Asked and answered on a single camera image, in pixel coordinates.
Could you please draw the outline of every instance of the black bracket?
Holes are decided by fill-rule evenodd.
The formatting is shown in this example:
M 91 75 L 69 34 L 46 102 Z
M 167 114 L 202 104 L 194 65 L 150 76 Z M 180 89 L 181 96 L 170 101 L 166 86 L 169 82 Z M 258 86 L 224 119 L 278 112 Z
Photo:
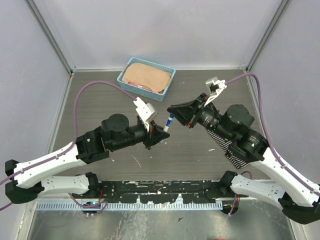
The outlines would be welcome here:
M 101 140 L 100 129 L 88 131 L 84 135 L 76 139 L 76 147 L 79 155 L 77 159 L 81 159 L 86 164 L 90 164 L 102 159 L 109 158 L 109 151 L 105 150 Z
M 154 204 L 174 203 L 180 194 L 184 204 L 206 204 L 215 203 L 216 198 L 226 197 L 221 191 L 221 184 L 212 180 L 102 181 L 100 187 L 103 191 L 102 199 L 108 203 L 133 204 L 138 197 L 143 204 L 149 201 Z M 73 196 L 76 199 L 98 199 L 100 194 L 97 191 L 95 196 Z
M 284 196 L 279 199 L 279 203 L 283 207 L 283 214 L 299 224 L 309 224 L 320 220 L 320 198 L 318 202 L 313 203 L 313 207 L 298 206 L 293 202 L 291 197 L 285 193 Z
M 6 161 L 4 165 L 5 174 L 7 176 L 13 174 L 18 163 L 18 161 L 13 159 Z M 5 195 L 13 204 L 24 204 L 33 201 L 41 191 L 45 190 L 45 188 L 41 186 L 41 182 L 38 182 L 30 188 L 21 188 L 17 186 L 17 181 L 14 178 L 10 180 L 10 182 L 5 184 Z

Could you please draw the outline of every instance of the plastic basket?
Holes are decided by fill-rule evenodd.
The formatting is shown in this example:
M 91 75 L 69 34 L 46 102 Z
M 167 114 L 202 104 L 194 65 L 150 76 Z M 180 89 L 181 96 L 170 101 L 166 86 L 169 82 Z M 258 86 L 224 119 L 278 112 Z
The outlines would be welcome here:
M 168 82 L 168 85 L 166 86 L 166 88 L 164 89 L 163 93 L 157 93 L 157 92 L 154 92 L 154 91 L 150 91 L 150 90 L 147 90 L 147 89 L 143 89 L 142 87 L 139 87 L 139 86 L 134 86 L 134 85 L 131 85 L 129 83 L 126 83 L 126 82 L 123 82 L 122 81 L 122 78 L 127 70 L 127 68 L 131 65 L 131 64 L 134 64 L 134 63 L 141 63 L 141 64 L 145 64 L 145 65 L 149 65 L 149 66 L 152 66 L 152 67 L 155 67 L 157 69 L 160 69 L 162 71 L 165 71 L 167 73 L 171 73 L 171 78 Z M 136 58 L 136 57 L 132 57 L 128 64 L 126 65 L 126 67 L 124 68 L 124 70 L 120 73 L 120 75 L 117 77 L 117 81 L 119 82 L 121 88 L 123 88 L 124 90 L 128 91 L 128 92 L 131 92 L 131 93 L 135 93 L 135 94 L 139 94 L 141 96 L 144 96 L 146 98 L 150 98 L 150 99 L 153 99 L 153 100 L 156 100 L 156 101 L 159 101 L 159 102 L 162 102 L 167 94 L 167 91 L 168 91 L 168 88 L 170 87 L 170 84 L 172 82 L 172 79 L 174 78 L 174 75 L 176 74 L 176 70 L 173 69 L 173 68 L 170 68 L 170 67 L 167 67 L 167 66 L 162 66 L 160 64 L 156 64 L 154 62 L 151 62 L 151 61 L 146 61 L 146 60 L 143 60 L 143 59 L 139 59 L 139 58 Z

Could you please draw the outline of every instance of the white wall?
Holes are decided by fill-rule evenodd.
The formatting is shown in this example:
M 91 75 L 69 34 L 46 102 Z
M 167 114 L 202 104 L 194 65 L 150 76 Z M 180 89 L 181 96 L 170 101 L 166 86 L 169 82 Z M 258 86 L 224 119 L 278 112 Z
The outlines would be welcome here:
M 320 1 L 292 0 L 252 72 L 278 152 L 320 184 Z M 306 229 L 319 239 L 320 221 Z
M 281 0 L 35 0 L 78 69 L 247 66 Z
M 68 74 L 23 0 L 0 1 L 0 178 L 5 162 L 46 153 Z M 0 206 L 9 203 L 0 187 Z M 12 240 L 25 205 L 0 212 L 0 239 Z

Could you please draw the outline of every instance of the cable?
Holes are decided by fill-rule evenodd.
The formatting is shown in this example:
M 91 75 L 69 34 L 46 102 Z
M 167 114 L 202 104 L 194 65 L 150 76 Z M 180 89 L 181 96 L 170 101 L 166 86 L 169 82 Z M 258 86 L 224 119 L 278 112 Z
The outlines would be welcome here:
M 104 201 L 98 202 L 96 204 L 93 204 L 93 205 L 90 205 L 90 206 L 86 206 L 86 205 L 82 205 L 80 202 L 78 202 L 75 199 L 75 197 L 72 196 L 71 193 L 68 193 L 68 194 L 69 194 L 70 198 L 74 201 L 75 204 L 77 204 L 79 207 L 84 208 L 84 209 L 91 209 L 92 207 L 98 207 L 98 206 L 101 206 L 101 204 L 105 203 L 105 206 L 100 210 L 100 211 L 103 211 L 106 208 L 107 204 L 108 204 L 108 202 L 106 200 L 104 200 Z
M 250 171 L 243 171 L 240 175 L 243 175 L 243 174 L 249 174 L 250 175 L 250 179 L 252 179 L 252 173 Z
M 235 208 L 236 200 L 237 200 L 237 194 L 234 195 L 232 207 L 231 207 L 231 209 L 230 209 L 230 212 L 228 213 L 229 217 L 231 217 L 231 213 L 232 213 L 232 211 L 233 211 L 234 208 Z
M 57 157 L 60 157 L 60 156 L 62 156 L 62 155 L 65 155 L 65 154 L 66 154 L 67 152 L 69 152 L 69 151 L 74 147 L 74 145 L 76 144 L 76 140 L 77 140 L 77 137 L 78 137 L 78 123 L 77 123 L 77 105 L 78 105 L 78 101 L 79 101 L 79 98 L 80 98 L 81 94 L 83 93 L 83 91 L 84 91 L 86 88 L 90 87 L 91 85 L 95 85 L 95 84 L 106 84 L 106 85 L 112 86 L 112 87 L 120 90 L 120 91 L 123 92 L 124 94 L 126 94 L 126 95 L 127 95 L 128 97 L 130 97 L 133 101 L 137 100 L 136 97 L 134 97 L 133 95 L 131 95 L 130 93 L 128 93 L 127 91 L 125 91 L 124 89 L 122 89 L 121 87 L 119 87 L 119 86 L 117 86 L 117 85 L 115 85 L 115 84 L 113 84 L 113 83 L 111 83 L 111 82 L 108 82 L 108 81 L 99 81 L 99 80 L 98 80 L 98 81 L 91 81 L 91 82 L 87 83 L 86 85 L 84 85 L 84 86 L 80 89 L 80 91 L 77 93 L 77 95 L 76 95 L 76 97 L 75 97 L 75 100 L 74 100 L 74 105 L 73 105 L 74 136 L 73 136 L 72 143 L 71 143 L 71 145 L 70 145 L 66 150 L 58 153 L 58 154 L 57 154 Z M 13 178 L 13 177 L 15 177 L 15 176 L 17 176 L 17 175 L 19 175 L 19 174 L 21 174 L 21 173 L 29 170 L 29 169 L 35 168 L 35 167 L 37 167 L 37 166 L 39 166 L 39 165 L 45 164 L 45 163 L 47 163 L 47 162 L 49 162 L 49 161 L 51 161 L 51 160 L 54 160 L 54 159 L 56 159 L 56 156 L 49 157 L 49 158 L 47 158 L 47 159 L 45 159 L 45 160 L 42 160 L 42 161 L 40 161 L 40 162 L 37 162 L 37 163 L 35 163 L 35 164 L 33 164 L 33 165 L 27 166 L 27 167 L 23 168 L 22 170 L 17 171 L 17 172 L 15 172 L 15 173 L 7 176 L 7 177 L 4 178 L 3 180 L 1 180 L 1 181 L 0 181 L 0 185 L 4 184 L 6 181 L 10 180 L 11 178 Z M 7 205 L 1 207 L 1 208 L 0 208 L 0 211 L 8 208 L 8 207 L 11 206 L 11 205 L 12 205 L 12 203 L 11 203 L 11 204 L 8 203 Z
M 9 202 L 7 205 L 0 208 L 0 211 L 5 210 L 6 208 L 10 207 L 13 203 Z
M 307 189 L 309 189 L 311 192 L 313 192 L 314 194 L 316 194 L 317 196 L 320 197 L 320 192 L 315 191 L 311 186 L 309 186 L 307 183 L 305 183 L 298 175 L 296 175 L 290 168 L 288 168 L 284 162 L 281 160 L 281 157 L 277 154 L 276 149 L 274 147 L 274 145 L 271 142 L 271 138 L 269 136 L 269 133 L 267 131 L 267 127 L 265 124 L 265 120 L 264 120 L 264 115 L 263 115 L 263 111 L 262 111 L 262 100 L 261 100 L 261 89 L 260 89 L 260 82 L 259 79 L 257 77 L 257 75 L 255 75 L 252 72 L 247 72 L 244 74 L 241 74 L 239 76 L 236 76 L 235 78 L 227 81 L 225 84 L 229 85 L 232 84 L 233 82 L 243 78 L 243 77 L 247 77 L 247 76 L 252 76 L 256 82 L 256 87 L 258 90 L 258 102 L 259 102 L 259 115 L 260 115 L 260 120 L 261 120 L 261 125 L 265 134 L 265 138 L 269 143 L 270 146 L 270 150 L 273 154 L 273 156 L 275 157 L 275 159 L 280 163 L 281 167 L 284 168 L 289 174 L 291 174 L 299 183 L 301 183 L 303 186 L 305 186 Z
M 240 175 L 243 175 L 243 174 L 249 174 L 250 175 L 250 179 L 252 179 L 252 173 L 250 171 L 243 171 Z M 232 204 L 232 207 L 230 209 L 230 212 L 228 213 L 229 217 L 231 217 L 231 213 L 232 211 L 234 210 L 235 208 L 235 204 L 236 204 L 236 199 L 238 199 L 238 203 L 240 202 L 240 197 L 238 194 L 235 194 L 234 195 L 234 198 L 233 198 L 233 204 Z
M 101 190 L 100 190 L 100 193 L 101 193 L 101 194 L 100 194 L 100 197 L 99 197 L 99 202 L 101 201 L 102 196 L 104 195 L 104 191 L 101 189 Z

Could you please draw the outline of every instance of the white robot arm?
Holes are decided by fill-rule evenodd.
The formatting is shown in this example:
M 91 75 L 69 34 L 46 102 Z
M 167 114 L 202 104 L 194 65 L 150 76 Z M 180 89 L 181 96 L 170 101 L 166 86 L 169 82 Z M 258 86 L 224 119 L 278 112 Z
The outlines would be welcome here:
M 255 119 L 243 105 L 231 105 L 223 115 L 219 113 L 212 100 L 228 83 L 214 77 L 206 85 L 210 95 L 202 93 L 197 99 L 172 105 L 167 111 L 183 126 L 205 127 L 237 169 L 251 164 L 276 183 L 267 184 L 226 171 L 220 180 L 222 192 L 228 197 L 238 194 L 265 201 L 298 223 L 319 220 L 320 186 L 300 174 L 279 156 L 263 135 L 251 129 Z
M 97 176 L 87 173 L 79 176 L 54 176 L 70 168 L 84 166 L 109 157 L 122 148 L 143 142 L 147 149 L 170 136 L 163 127 L 154 122 L 157 112 L 150 103 L 139 97 L 133 101 L 137 106 L 137 125 L 129 126 L 122 114 L 114 114 L 103 120 L 95 130 L 79 136 L 75 143 L 28 162 L 9 160 L 5 173 L 10 182 L 5 194 L 14 204 L 22 204 L 46 194 L 73 193 L 95 196 L 99 191 Z

